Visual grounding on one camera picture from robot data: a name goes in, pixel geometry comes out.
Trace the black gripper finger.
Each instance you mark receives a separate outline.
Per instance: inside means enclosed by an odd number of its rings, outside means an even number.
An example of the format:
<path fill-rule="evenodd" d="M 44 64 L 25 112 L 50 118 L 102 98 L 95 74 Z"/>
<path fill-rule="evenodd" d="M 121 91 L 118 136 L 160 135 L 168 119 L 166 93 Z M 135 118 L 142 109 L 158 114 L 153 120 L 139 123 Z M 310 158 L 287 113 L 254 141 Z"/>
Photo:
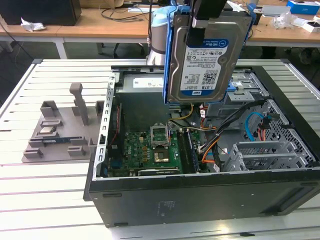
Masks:
<path fill-rule="evenodd" d="M 188 47 L 200 47 L 205 38 L 205 28 L 190 27 L 186 35 L 186 45 Z"/>

